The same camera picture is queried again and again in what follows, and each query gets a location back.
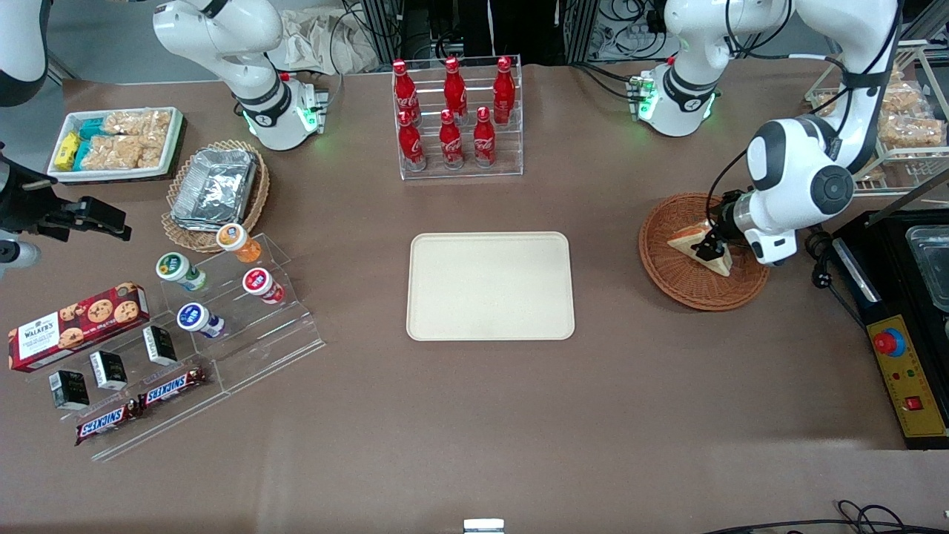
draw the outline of walker's cookie box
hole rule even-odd
[[[9,367],[34,372],[147,320],[145,292],[119,284],[9,331]]]

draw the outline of wicker basket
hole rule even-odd
[[[247,230],[248,234],[252,234],[251,229],[254,224],[257,223],[257,220],[260,219],[260,214],[264,211],[264,203],[267,201],[267,192],[270,189],[270,172],[267,169],[267,165],[264,163],[264,158],[260,155],[260,152],[256,148],[250,146],[247,143],[242,141],[218,141],[216,143],[211,143],[204,148],[217,148],[220,150],[247,150],[255,156],[257,156],[257,171],[253,177],[253,191],[251,191],[251,197],[247,202],[247,212],[244,216],[244,222],[241,224],[244,226],[244,229]],[[181,181],[184,180],[185,175],[188,174],[188,169],[191,167],[191,160],[195,157],[193,154],[188,161],[185,162],[181,168],[178,169],[175,179],[172,181],[171,186],[168,188],[168,207],[175,205],[175,199],[177,199],[178,191],[181,190]],[[217,246],[216,235],[214,232],[196,232],[194,230],[185,230],[181,228],[172,220],[171,212],[163,214],[161,216],[161,226],[165,229],[165,235],[168,236],[168,239],[175,242],[175,244],[181,245],[184,248],[188,248],[204,254],[213,254],[215,252],[220,252],[221,247]]]
[[[705,219],[704,193],[674,195],[659,203],[640,230],[640,258],[649,277],[663,293],[690,308],[706,312],[732,310],[750,302],[765,287],[769,269],[751,249],[730,246],[732,272],[718,275],[672,248],[669,237]],[[713,205],[721,198],[713,198]]]

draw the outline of coca-cola bottle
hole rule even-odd
[[[486,105],[477,109],[477,125],[474,127],[474,161],[477,166],[488,168],[494,165],[494,125],[491,111]]]
[[[445,60],[445,107],[452,111],[455,124],[468,123],[468,89],[458,73],[458,58],[448,56]]]
[[[494,123],[507,124],[514,110],[514,79],[511,77],[511,58],[497,60],[497,78],[494,78]]]
[[[399,112],[399,148],[405,156],[405,168],[419,172],[425,168],[425,153],[421,149],[421,136],[412,125],[408,111]]]
[[[460,169],[465,164],[465,156],[461,153],[461,132],[455,124],[455,115],[451,109],[441,111],[441,155],[445,159],[445,166],[450,169]]]
[[[415,82],[408,75],[405,62],[397,59],[392,62],[392,71],[396,73],[396,82],[393,89],[396,91],[396,104],[399,111],[408,111],[412,124],[421,124],[421,109],[419,108],[419,94],[415,89]]]

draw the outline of yellow control box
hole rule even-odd
[[[873,352],[890,402],[900,419],[902,434],[910,438],[945,436],[945,422],[902,315],[867,325],[866,333],[873,342]]]

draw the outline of brown tablecloth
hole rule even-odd
[[[661,534],[830,517],[841,498],[944,525],[949,454],[901,450],[865,335],[810,286],[806,255],[724,314],[663,295],[637,255],[649,208],[705,190],[762,122],[797,113],[822,67],[735,62],[685,139],[633,124],[576,70],[527,67],[525,175],[487,184],[400,181],[389,77],[347,78],[325,135],[264,152],[258,226],[292,257],[328,346],[104,465],[72,447],[42,384],[0,373],[4,531],[456,532],[497,516],[512,533]],[[65,89],[70,110],[178,107],[185,155],[256,143],[223,84]],[[722,190],[747,180],[739,166]],[[61,190],[126,210],[133,239],[29,238],[44,258],[0,284],[6,327],[114,282],[154,285],[176,249],[158,223],[166,187]],[[409,339],[415,235],[519,230],[569,239],[571,339]]]

